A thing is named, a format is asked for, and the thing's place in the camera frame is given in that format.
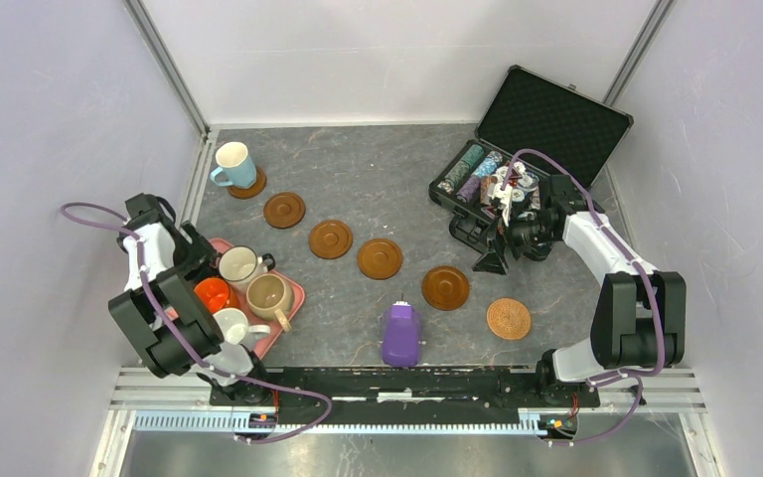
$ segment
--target cable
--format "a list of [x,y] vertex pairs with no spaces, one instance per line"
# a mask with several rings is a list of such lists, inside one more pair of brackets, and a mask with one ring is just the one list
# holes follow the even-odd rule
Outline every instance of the cable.
[[[574,187],[576,187],[577,190],[580,191],[580,193],[583,195],[583,198],[586,200],[586,206],[589,209],[589,215],[592,217],[592,220],[595,222],[595,225],[597,225],[601,233],[604,234],[607,237],[607,239],[609,239],[610,242],[612,242],[613,245],[615,245],[616,248],[618,248],[618,250],[625,257],[625,259],[630,261],[633,268],[639,274],[639,277],[642,280],[642,284],[645,287],[645,293],[648,295],[648,302],[651,304],[651,317],[654,322],[654,335],[657,342],[657,361],[651,370],[648,371],[648,370],[634,370],[630,368],[621,368],[618,370],[611,370],[605,373],[601,373],[600,375],[593,376],[587,380],[587,383],[589,384],[589,386],[596,389],[596,388],[609,386],[614,383],[618,383],[619,381],[622,381],[627,378],[635,379],[637,382],[636,399],[634,399],[633,404],[630,406],[630,409],[627,411],[627,413],[624,415],[624,418],[622,418],[622,420],[620,420],[618,424],[616,424],[611,429],[601,434],[593,435],[591,437],[586,437],[586,438],[575,440],[572,442],[555,442],[555,441],[548,442],[549,446],[557,445],[560,447],[571,447],[578,444],[594,442],[596,440],[600,440],[605,437],[608,437],[609,435],[612,435],[614,432],[621,429],[625,423],[627,423],[627,420],[630,418],[631,415],[633,415],[633,413],[636,411],[636,408],[639,407],[639,403],[642,401],[642,391],[644,389],[642,385],[642,376],[645,376],[645,377],[656,376],[660,373],[660,371],[663,370],[663,367],[665,366],[666,348],[665,348],[665,341],[664,341],[665,339],[663,336],[663,320],[660,315],[659,306],[657,306],[657,300],[654,299],[654,296],[655,296],[654,287],[651,284],[651,278],[648,276],[648,273],[645,271],[645,267],[643,267],[637,260],[638,256],[634,255],[620,240],[618,240],[618,237],[610,229],[609,224],[604,224],[604,221],[595,211],[592,195],[589,194],[589,191],[587,191],[582,185],[580,185],[577,179],[575,179],[574,176],[569,174],[569,172],[565,170],[565,168],[563,168],[559,163],[557,163],[557,161],[551,159],[547,155],[535,149],[520,149],[519,151],[517,151],[516,154],[514,154],[513,159],[511,160],[511,163],[509,165],[510,169],[513,169],[514,164],[516,164],[516,162],[520,160],[520,157],[523,154],[533,154],[534,156],[550,164],[551,167],[556,169],[560,174],[564,174],[568,176],[569,179],[571,179],[571,182],[572,184],[574,184]],[[504,189],[508,185],[509,180],[510,180],[509,177],[505,178],[505,182],[502,183],[502,189]]]
[[168,327],[168,330],[171,332],[171,334],[174,335],[174,338],[176,338],[177,341],[180,342],[180,345],[183,347],[184,350],[186,350],[186,353],[188,353],[188,355],[192,358],[192,360],[194,360],[194,362],[197,363],[201,368],[208,369],[211,372],[223,378],[238,379],[240,381],[244,381],[245,383],[250,383],[252,385],[268,388],[272,391],[281,391],[281,392],[290,393],[293,395],[307,396],[309,398],[319,399],[326,403],[326,410],[323,412],[323,414],[321,414],[319,417],[312,420],[308,424],[305,424],[294,430],[285,432],[284,434],[280,434],[274,437],[267,437],[265,439],[260,439],[260,440],[251,440],[248,438],[246,440],[246,443],[269,444],[272,442],[279,442],[280,440],[285,440],[297,434],[305,432],[306,430],[319,424],[320,422],[325,420],[326,417],[329,416],[329,414],[332,412],[332,400],[325,395],[321,395],[320,393],[315,393],[313,391],[295,390],[292,388],[287,388],[285,386],[279,386],[279,385],[273,385],[271,383],[266,383],[264,381],[260,381],[254,378],[249,378],[247,376],[241,376],[241,375],[236,375],[234,373],[228,373],[204,361],[204,359],[201,358],[200,355],[198,355],[197,351],[195,351],[195,349],[192,347],[191,343],[189,343],[188,340],[186,340],[186,337],[183,336],[179,328],[177,328],[177,325],[174,324],[174,321],[171,320],[168,314],[165,313],[165,309],[162,307],[162,305],[159,304],[159,300],[156,298],[156,295],[153,294],[153,290],[151,290],[150,288],[150,279],[148,278],[148,275],[147,275],[147,265],[145,264],[145,258],[144,258],[144,242],[145,242],[144,238],[142,238],[136,232],[125,228],[124,226],[115,226],[111,224],[104,224],[101,222],[88,221],[86,219],[81,219],[80,217],[74,216],[72,213],[69,212],[69,209],[72,207],[87,207],[90,209],[103,211],[117,217],[124,223],[127,223],[127,218],[113,211],[112,209],[109,209],[104,206],[99,206],[97,204],[91,204],[89,202],[69,202],[67,204],[63,204],[62,206],[60,206],[60,213],[63,214],[63,216],[66,217],[66,219],[69,219],[72,222],[76,222],[84,226],[94,227],[96,229],[104,229],[107,231],[118,232],[121,234],[125,234],[136,240],[136,261],[139,265],[139,277],[141,278],[142,289],[144,289],[144,292],[145,292],[145,295],[147,296],[148,301],[150,302],[151,306],[156,311],[156,313],[159,315],[159,318],[162,320],[165,326]]
[[571,412],[568,415],[567,420],[572,420],[580,411],[580,399],[577,398],[577,393],[571,395]]
[[555,427],[554,431],[555,432],[559,432],[560,434],[568,437],[569,439],[573,439],[574,438],[574,433],[568,433],[568,432],[566,432],[565,430],[563,430],[563,429],[561,429],[559,427]]

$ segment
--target orange mug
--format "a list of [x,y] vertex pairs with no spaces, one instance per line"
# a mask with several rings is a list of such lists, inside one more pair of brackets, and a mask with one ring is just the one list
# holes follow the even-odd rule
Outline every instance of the orange mug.
[[224,308],[238,308],[240,302],[235,290],[229,283],[216,276],[207,278],[195,286],[195,293],[206,305],[210,313],[217,313]]

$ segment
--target white wall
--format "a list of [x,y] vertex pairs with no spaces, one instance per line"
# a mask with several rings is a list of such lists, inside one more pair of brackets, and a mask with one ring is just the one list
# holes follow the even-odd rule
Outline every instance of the white wall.
[[481,118],[520,64],[602,98],[653,0],[146,0],[212,124]]
[[687,280],[686,360],[729,475],[763,475],[763,2],[678,2],[617,106],[638,249]]
[[135,356],[125,255],[58,206],[179,202],[197,142],[121,2],[0,1],[0,476],[86,475]]

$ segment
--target mug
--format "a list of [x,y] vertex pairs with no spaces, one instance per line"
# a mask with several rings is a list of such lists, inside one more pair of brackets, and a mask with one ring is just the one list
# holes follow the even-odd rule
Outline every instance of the mug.
[[[255,184],[255,164],[249,157],[247,146],[242,142],[228,142],[215,153],[218,168],[212,171],[209,178],[216,186],[236,186],[249,189]],[[218,181],[218,174],[227,174],[228,181]]]
[[[250,351],[245,349],[244,346],[230,343],[221,343],[220,346],[221,351],[219,353],[208,355],[203,358],[203,361],[219,370],[238,376],[247,376],[252,371],[252,359],[249,356]],[[209,368],[198,367],[197,373],[211,378],[218,383],[218,386],[230,386],[238,382],[238,378],[219,375]]]
[[272,273],[257,276],[247,287],[247,305],[262,320],[276,320],[291,331],[286,313],[294,306],[294,290],[284,278]]
[[230,285],[244,292],[255,277],[263,275],[275,266],[276,260],[270,253],[258,256],[248,246],[234,246],[221,255],[218,273]]
[[195,294],[198,295],[210,313],[215,314],[224,308],[237,308],[240,306],[238,294],[228,283],[217,278],[209,277],[195,286]]
[[237,308],[224,308],[213,315],[218,328],[224,334],[224,341],[231,345],[242,345],[252,350],[255,344],[270,336],[270,325],[250,326],[247,315]]

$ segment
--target beige mug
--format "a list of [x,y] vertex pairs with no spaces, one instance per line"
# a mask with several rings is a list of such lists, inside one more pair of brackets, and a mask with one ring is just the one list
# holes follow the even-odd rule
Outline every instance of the beige mug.
[[294,290],[281,276],[272,273],[257,276],[247,286],[247,305],[262,320],[276,320],[291,331],[287,314],[294,306]]

